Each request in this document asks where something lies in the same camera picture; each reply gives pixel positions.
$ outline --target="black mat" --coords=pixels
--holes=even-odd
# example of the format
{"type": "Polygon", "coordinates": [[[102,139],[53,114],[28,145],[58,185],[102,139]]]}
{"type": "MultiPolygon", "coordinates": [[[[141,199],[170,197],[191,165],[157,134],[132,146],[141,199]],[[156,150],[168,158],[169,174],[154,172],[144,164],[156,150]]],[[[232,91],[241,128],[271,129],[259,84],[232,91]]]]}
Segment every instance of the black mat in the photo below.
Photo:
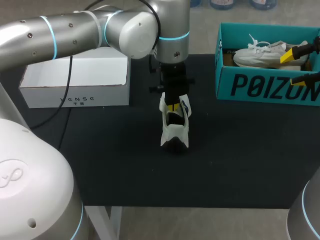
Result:
{"type": "Polygon", "coordinates": [[[214,56],[186,64],[196,78],[187,154],[160,148],[146,58],[132,61],[130,107],[72,109],[61,152],[84,204],[289,208],[320,165],[320,109],[217,100],[214,56]]]}
{"type": "MultiPolygon", "coordinates": [[[[35,126],[47,119],[54,112],[54,108],[29,109],[20,90],[19,84],[25,72],[25,67],[14,68],[0,73],[0,82],[17,109],[29,126],[35,126]]],[[[67,123],[70,109],[63,108],[59,114],[46,125],[33,132],[42,140],[59,149],[63,132],[67,123]]]]}

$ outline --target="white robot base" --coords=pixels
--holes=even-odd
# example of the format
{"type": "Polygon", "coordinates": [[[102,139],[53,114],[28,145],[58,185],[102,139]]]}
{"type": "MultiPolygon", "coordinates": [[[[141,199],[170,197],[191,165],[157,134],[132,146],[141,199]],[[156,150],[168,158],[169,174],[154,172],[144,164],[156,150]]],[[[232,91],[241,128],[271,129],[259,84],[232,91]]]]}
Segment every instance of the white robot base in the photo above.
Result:
{"type": "Polygon", "coordinates": [[[72,170],[26,127],[0,119],[0,239],[87,240],[72,170]]]}

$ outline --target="white box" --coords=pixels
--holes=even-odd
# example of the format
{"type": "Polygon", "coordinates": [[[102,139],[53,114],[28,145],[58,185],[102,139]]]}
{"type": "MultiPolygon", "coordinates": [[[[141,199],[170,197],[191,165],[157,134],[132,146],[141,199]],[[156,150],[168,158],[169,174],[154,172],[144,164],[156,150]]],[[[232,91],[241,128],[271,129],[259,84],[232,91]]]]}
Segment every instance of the white box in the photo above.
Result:
{"type": "MultiPolygon", "coordinates": [[[[69,57],[29,65],[19,89],[29,108],[57,108],[65,95],[69,57]]],[[[131,60],[110,47],[73,57],[63,107],[129,105],[131,60]]]]}

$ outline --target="teal shoebox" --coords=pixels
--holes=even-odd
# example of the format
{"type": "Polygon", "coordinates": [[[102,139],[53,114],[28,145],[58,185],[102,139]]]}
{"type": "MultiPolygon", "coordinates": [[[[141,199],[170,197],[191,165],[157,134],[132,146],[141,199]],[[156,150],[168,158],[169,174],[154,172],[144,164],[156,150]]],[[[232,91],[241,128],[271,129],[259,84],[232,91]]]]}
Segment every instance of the teal shoebox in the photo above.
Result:
{"type": "Polygon", "coordinates": [[[231,53],[246,49],[254,39],[269,43],[284,41],[313,43],[320,36],[320,28],[303,26],[221,23],[215,51],[215,94],[220,100],[264,102],[320,106],[320,86],[292,86],[290,79],[320,72],[320,54],[309,57],[310,71],[238,67],[230,64],[231,53]]]}

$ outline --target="shoe sole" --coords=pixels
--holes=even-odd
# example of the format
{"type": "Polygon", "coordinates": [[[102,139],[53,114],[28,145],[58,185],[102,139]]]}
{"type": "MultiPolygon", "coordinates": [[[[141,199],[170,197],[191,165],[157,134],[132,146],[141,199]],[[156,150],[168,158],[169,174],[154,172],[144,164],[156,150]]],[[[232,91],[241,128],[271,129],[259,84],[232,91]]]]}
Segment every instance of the shoe sole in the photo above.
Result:
{"type": "Polygon", "coordinates": [[[290,65],[278,65],[278,66],[269,66],[269,67],[261,67],[261,66],[246,66],[240,63],[236,63],[237,66],[241,68],[253,68],[253,69],[278,69],[278,70],[289,70],[289,71],[301,71],[301,66],[290,66],[290,65]]]}
{"type": "Polygon", "coordinates": [[[162,148],[167,152],[174,153],[174,154],[182,154],[188,151],[187,146],[180,141],[180,139],[175,136],[170,141],[166,141],[162,148]]]}

